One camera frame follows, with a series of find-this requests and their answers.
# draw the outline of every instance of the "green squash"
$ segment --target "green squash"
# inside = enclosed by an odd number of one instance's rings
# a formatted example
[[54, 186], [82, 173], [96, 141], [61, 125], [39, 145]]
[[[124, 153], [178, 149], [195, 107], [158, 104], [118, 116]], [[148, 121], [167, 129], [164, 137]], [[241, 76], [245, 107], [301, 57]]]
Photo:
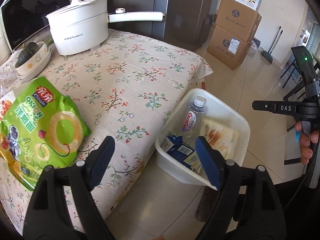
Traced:
[[50, 36], [44, 40], [44, 43], [49, 47], [52, 43], [54, 43], [53, 38]]
[[22, 64], [26, 63], [34, 54], [36, 54], [39, 50], [38, 44], [35, 42], [30, 42], [27, 45], [22, 45], [22, 51], [18, 56], [17, 63], [15, 68], [20, 67]]

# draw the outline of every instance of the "blue gripper pad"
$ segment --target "blue gripper pad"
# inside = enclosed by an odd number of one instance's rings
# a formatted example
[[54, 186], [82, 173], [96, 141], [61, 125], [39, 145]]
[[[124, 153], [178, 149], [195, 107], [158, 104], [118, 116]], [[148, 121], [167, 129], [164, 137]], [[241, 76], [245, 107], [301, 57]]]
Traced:
[[220, 190], [225, 182], [225, 159], [203, 136], [196, 139], [196, 152], [211, 185]]
[[107, 136], [97, 150], [93, 150], [86, 158], [86, 173], [89, 176], [89, 188], [98, 186], [109, 165], [116, 148], [113, 137]]

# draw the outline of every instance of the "white wall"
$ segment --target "white wall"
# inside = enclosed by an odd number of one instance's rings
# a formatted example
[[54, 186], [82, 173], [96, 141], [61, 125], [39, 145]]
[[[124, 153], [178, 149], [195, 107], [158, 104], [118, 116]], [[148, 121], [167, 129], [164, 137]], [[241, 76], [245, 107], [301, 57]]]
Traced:
[[259, 13], [261, 23], [255, 35], [261, 41], [261, 47], [269, 50], [279, 26], [283, 34], [272, 53], [281, 64], [286, 61], [297, 33], [300, 33], [301, 22], [304, 21], [305, 0], [262, 0]]

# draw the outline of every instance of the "chair leg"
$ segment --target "chair leg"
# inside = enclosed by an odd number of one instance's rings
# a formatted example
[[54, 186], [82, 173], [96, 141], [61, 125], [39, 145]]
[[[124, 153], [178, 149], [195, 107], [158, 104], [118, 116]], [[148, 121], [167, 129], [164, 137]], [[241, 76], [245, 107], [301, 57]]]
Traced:
[[303, 92], [300, 96], [298, 96], [298, 98], [297, 99], [300, 99], [303, 95], [305, 95], [306, 93], [305, 92]]
[[288, 81], [289, 81], [289, 79], [291, 78], [291, 76], [292, 76], [293, 72], [295, 71], [296, 67], [297, 67], [297, 65], [295, 65], [295, 66], [294, 66], [293, 70], [291, 71], [291, 73], [290, 73], [290, 75], [289, 75], [288, 79], [286, 80], [286, 82], [284, 83], [284, 85], [282, 86], [282, 88], [284, 88], [284, 87], [285, 87], [285, 85], [288, 83]]
[[289, 97], [298, 93], [302, 88], [304, 88], [303, 81], [299, 82], [298, 85], [295, 86], [288, 94], [286, 94], [283, 98], [284, 101], [288, 101]]
[[287, 132], [290, 132], [294, 128], [295, 124], [287, 129]]
[[281, 77], [280, 78], [282, 78], [283, 76], [284, 76], [284, 74], [286, 74], [287, 72], [288, 72], [288, 70], [289, 70], [289, 68], [292, 66], [292, 64], [286, 69], [286, 71], [284, 71], [284, 73], [281, 75]]
[[316, 64], [315, 64], [315, 71], [316, 71], [317, 69], [320, 69], [319, 63], [316, 63]]
[[297, 164], [297, 163], [301, 163], [301, 158], [284, 160], [284, 165], [291, 165], [291, 164]]

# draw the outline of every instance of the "pumpkin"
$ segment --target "pumpkin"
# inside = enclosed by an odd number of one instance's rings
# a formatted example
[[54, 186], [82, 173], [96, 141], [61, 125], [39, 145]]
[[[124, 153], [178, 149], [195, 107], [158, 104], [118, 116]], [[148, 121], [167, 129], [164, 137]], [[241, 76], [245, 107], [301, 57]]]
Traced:
[[17, 63], [15, 68], [20, 67], [22, 64], [26, 63], [34, 54], [36, 54], [39, 50], [38, 44], [35, 42], [30, 42], [27, 45], [22, 45], [22, 51], [18, 56]]

